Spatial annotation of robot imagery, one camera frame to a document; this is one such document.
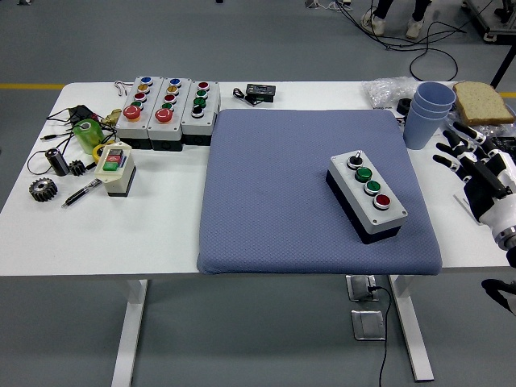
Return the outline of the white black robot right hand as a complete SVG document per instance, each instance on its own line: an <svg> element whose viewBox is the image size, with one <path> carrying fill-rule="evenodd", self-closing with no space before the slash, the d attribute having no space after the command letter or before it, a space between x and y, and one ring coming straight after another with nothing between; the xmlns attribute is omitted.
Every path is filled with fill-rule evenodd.
<svg viewBox="0 0 516 387"><path fill-rule="evenodd" d="M515 247L515 163L479 131L454 122L443 132L446 144L436 147L451 156L433 160L450 169L464 183L473 218L488 226L502 250Z"/></svg>

